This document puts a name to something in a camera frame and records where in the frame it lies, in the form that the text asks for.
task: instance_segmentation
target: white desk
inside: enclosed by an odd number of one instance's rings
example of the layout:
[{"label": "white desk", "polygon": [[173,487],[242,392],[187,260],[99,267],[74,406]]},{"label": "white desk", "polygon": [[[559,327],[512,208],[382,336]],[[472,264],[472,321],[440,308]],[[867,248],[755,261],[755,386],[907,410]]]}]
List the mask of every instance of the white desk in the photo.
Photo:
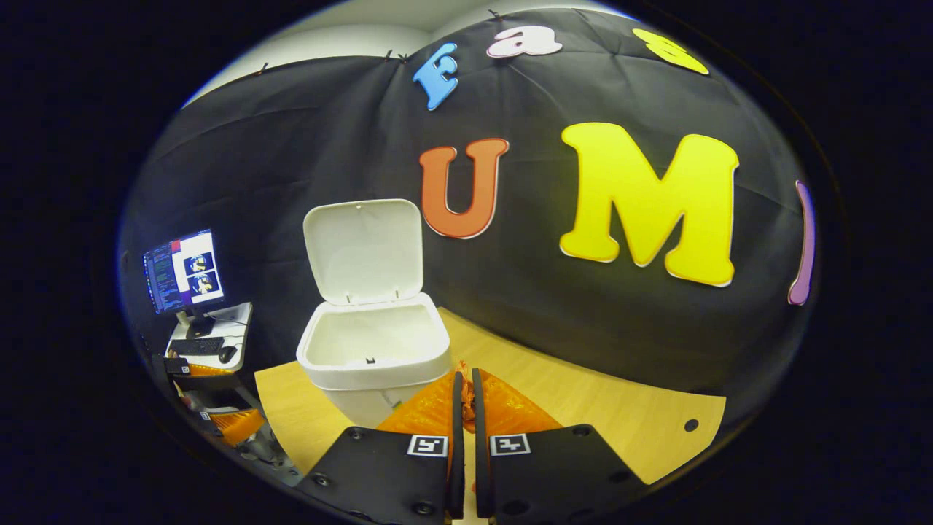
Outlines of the white desk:
[{"label": "white desk", "polygon": [[[223,337],[223,347],[237,347],[237,351],[233,354],[233,358],[230,359],[230,362],[220,362],[217,356],[182,355],[179,357],[185,358],[191,364],[200,364],[236,372],[243,368],[244,354],[246,352],[246,333],[249,329],[249,320],[253,316],[253,304],[242,303],[240,305],[210,312],[210,315],[215,317],[216,321],[214,323],[214,329],[205,337]],[[179,322],[175,326],[172,336],[169,338],[169,346],[175,339],[186,339],[187,335],[188,326]],[[165,347],[165,357],[168,357],[169,346]]]}]

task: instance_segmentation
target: white wall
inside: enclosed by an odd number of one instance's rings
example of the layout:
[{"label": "white wall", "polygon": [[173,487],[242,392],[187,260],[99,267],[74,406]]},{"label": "white wall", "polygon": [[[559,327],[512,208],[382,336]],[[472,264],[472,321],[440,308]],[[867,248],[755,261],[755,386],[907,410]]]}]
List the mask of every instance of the white wall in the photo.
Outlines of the white wall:
[{"label": "white wall", "polygon": [[[341,7],[352,7],[354,3],[365,7],[368,1],[370,0],[356,0],[356,2],[342,4]],[[450,33],[479,21],[488,20],[492,15],[487,9],[499,14],[507,14],[527,9],[574,7],[625,16],[615,9],[589,0],[565,0],[563,2],[500,0],[480,7],[476,7],[476,5],[476,2],[465,2],[460,14],[452,16],[448,19],[449,21],[433,31],[425,30],[424,13],[422,12],[425,6],[418,3],[408,4],[403,1],[393,4],[393,7],[398,9],[393,16],[393,20],[406,20],[407,17],[407,20],[412,20],[411,25],[370,23],[321,27],[321,20],[326,20],[328,16],[328,12],[324,11],[306,19],[306,21],[291,25],[283,32],[273,35],[252,48],[211,78],[188,99],[185,105],[228,82],[256,73],[259,69],[262,69],[262,65],[266,62],[269,63],[267,67],[275,67],[276,65],[330,56],[385,56],[385,53],[389,50],[392,50],[392,56],[394,57],[399,54],[412,54]],[[406,14],[406,8],[412,9],[412,12]],[[341,14],[341,16],[334,20],[350,20],[347,18],[346,13],[338,11],[338,14]]]}]

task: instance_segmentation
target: desk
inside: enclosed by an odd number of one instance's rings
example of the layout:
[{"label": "desk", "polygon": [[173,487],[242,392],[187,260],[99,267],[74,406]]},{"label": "desk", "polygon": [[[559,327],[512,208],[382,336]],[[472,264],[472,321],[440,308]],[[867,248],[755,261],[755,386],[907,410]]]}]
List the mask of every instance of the desk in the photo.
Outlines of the desk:
[{"label": "desk", "polygon": [[[726,398],[641,385],[512,343],[440,308],[454,360],[482,368],[528,396],[564,426],[590,423],[645,483],[672,473],[709,447]],[[259,398],[285,453],[306,475],[344,428],[353,426],[301,370],[290,362],[256,372]],[[685,423],[696,419],[692,432]],[[476,517],[475,436],[464,432],[464,524]]]},{"label": "desk", "polygon": [[[253,304],[242,303],[210,312],[210,315],[216,318],[214,328],[207,337],[223,337],[224,347],[237,347],[236,353],[230,362],[220,362],[217,356],[191,356],[183,355],[191,364],[201,364],[211,366],[229,372],[236,372],[243,368],[243,355],[246,353],[246,332],[249,328],[249,320],[253,316]],[[169,338],[169,345],[175,339],[185,339],[188,335],[188,326],[182,323],[175,325],[172,336]],[[165,348],[165,357],[168,357],[168,347]]]}]

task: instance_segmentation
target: blue letter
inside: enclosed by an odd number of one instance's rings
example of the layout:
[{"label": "blue letter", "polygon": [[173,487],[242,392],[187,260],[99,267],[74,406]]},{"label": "blue letter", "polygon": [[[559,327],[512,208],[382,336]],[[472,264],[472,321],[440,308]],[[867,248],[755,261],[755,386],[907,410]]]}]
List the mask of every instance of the blue letter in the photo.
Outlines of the blue letter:
[{"label": "blue letter", "polygon": [[448,42],[437,50],[431,58],[414,74],[411,79],[421,82],[427,92],[427,110],[434,111],[441,102],[457,87],[457,79],[447,79],[444,73],[453,73],[457,70],[457,62],[447,56],[457,49],[457,45]]}]

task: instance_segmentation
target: yellow letter m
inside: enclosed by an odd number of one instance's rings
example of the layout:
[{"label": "yellow letter m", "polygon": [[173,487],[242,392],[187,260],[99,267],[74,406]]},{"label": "yellow letter m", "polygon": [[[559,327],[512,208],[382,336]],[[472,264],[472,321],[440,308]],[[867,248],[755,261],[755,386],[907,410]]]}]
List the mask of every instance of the yellow letter m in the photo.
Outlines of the yellow letter m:
[{"label": "yellow letter m", "polygon": [[735,269],[732,243],[732,178],[738,155],[703,135],[687,135],[658,179],[644,153],[620,126],[584,122],[564,129],[577,150],[579,194],[574,229],[561,236],[571,256],[611,263],[619,243],[609,235],[612,206],[622,221],[632,260],[644,267],[661,251],[683,218],[680,242],[664,258],[674,277],[725,287]]}]

